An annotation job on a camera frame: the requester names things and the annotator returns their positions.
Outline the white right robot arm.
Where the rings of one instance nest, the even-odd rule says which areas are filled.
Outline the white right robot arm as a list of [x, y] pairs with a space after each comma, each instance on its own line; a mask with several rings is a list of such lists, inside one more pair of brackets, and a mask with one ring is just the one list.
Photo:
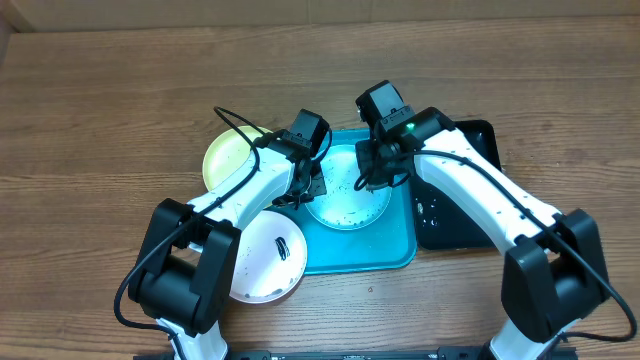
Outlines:
[[391, 186], [414, 175], [453, 200], [504, 259], [507, 321], [482, 359], [538, 359], [571, 327], [612, 298], [595, 220], [563, 214], [528, 194], [484, 159], [451, 119], [430, 107], [362, 105], [370, 137], [356, 146], [355, 187]]

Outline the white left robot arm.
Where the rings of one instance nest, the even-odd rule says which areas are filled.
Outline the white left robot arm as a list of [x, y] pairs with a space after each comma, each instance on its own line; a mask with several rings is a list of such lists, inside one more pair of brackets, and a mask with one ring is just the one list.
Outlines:
[[174, 359], [224, 359], [218, 320], [229, 298], [241, 232], [268, 205], [311, 201], [323, 130], [279, 130], [251, 141], [251, 155], [210, 192], [154, 210], [134, 267], [116, 292], [153, 318]]

